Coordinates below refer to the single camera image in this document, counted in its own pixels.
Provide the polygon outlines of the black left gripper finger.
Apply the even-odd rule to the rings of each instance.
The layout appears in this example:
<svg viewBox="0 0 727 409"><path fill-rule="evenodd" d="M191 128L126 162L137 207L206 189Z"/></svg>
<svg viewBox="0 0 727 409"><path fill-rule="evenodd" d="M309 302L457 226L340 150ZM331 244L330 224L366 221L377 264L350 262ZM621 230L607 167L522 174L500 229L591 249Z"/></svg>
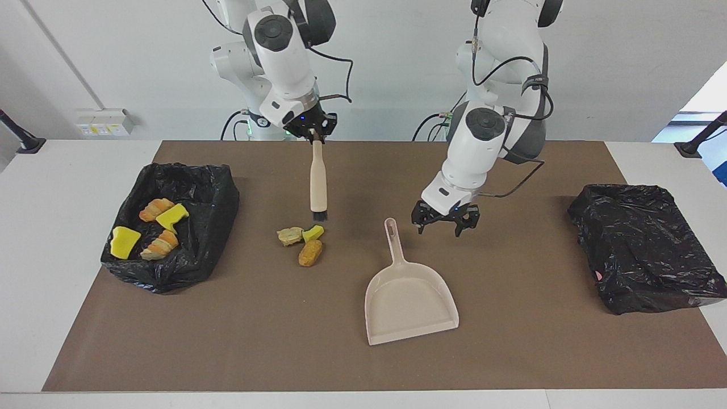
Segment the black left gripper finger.
<svg viewBox="0 0 727 409"><path fill-rule="evenodd" d="M453 210L454 235L460 237L462 231L476 228L481 214L478 206L459 206Z"/></svg>
<svg viewBox="0 0 727 409"><path fill-rule="evenodd" d="M418 200L411 211L411 223L416 226L418 235L422 235L425 226L438 221L439 213L424 200Z"/></svg>

